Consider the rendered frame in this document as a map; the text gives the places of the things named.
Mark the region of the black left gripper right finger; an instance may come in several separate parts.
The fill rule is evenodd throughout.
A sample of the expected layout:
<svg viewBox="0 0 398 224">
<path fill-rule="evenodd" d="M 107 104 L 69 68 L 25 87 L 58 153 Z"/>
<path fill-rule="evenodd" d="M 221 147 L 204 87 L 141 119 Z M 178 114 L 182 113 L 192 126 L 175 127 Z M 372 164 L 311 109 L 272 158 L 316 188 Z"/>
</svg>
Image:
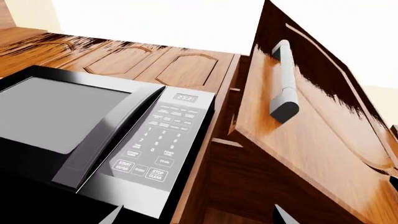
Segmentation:
<svg viewBox="0 0 398 224">
<path fill-rule="evenodd" d="M 300 224 L 279 205 L 274 205 L 272 219 L 274 224 Z"/>
</svg>

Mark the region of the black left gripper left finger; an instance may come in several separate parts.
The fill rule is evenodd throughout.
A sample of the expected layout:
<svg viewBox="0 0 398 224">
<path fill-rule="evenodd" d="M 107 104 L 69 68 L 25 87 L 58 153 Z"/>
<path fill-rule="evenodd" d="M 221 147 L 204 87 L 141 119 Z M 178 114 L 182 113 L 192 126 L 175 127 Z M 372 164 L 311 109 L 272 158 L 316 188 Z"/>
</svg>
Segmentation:
<svg viewBox="0 0 398 224">
<path fill-rule="evenodd" d="M 124 207 L 123 205 L 120 205 L 117 208 L 115 208 L 109 215 L 107 215 L 98 224 L 113 224 L 113 222 L 115 221 L 115 219 L 117 218 L 119 212 L 123 207 Z"/>
</svg>

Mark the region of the open wooden cabinet door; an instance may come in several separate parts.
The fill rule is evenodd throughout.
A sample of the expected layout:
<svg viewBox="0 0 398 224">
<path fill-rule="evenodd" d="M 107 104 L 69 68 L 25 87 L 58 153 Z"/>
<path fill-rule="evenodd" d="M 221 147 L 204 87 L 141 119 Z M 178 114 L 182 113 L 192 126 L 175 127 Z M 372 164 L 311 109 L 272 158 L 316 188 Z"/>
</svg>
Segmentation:
<svg viewBox="0 0 398 224">
<path fill-rule="evenodd" d="M 280 124 L 269 114 L 280 91 L 272 49 L 288 40 L 299 112 Z M 252 141 L 363 224 L 398 224 L 398 143 L 350 71 L 274 5 L 264 0 L 233 134 Z"/>
</svg>

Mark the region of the closed arched-panel cabinet door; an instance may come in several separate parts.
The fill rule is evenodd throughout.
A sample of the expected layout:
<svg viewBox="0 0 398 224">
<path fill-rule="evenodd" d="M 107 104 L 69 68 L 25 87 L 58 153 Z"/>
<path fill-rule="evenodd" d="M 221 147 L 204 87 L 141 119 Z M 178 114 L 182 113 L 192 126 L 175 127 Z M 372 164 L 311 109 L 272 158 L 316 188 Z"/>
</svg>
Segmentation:
<svg viewBox="0 0 398 224">
<path fill-rule="evenodd" d="M 170 49 L 163 45 L 112 40 L 57 68 L 134 80 Z"/>
<path fill-rule="evenodd" d="M 0 78 L 31 65 L 61 67 L 108 40 L 45 33 L 0 48 Z"/>
<path fill-rule="evenodd" d="M 171 48 L 135 80 L 217 93 L 233 56 L 224 52 Z"/>
</svg>

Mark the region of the black and silver microwave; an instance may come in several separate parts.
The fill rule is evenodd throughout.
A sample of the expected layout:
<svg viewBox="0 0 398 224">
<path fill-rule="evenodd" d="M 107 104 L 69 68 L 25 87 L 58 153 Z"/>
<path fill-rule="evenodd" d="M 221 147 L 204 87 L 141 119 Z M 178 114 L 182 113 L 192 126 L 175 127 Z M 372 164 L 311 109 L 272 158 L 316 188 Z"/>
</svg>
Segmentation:
<svg viewBox="0 0 398 224">
<path fill-rule="evenodd" d="M 33 65 L 0 79 L 0 224 L 170 224 L 215 94 Z"/>
</svg>

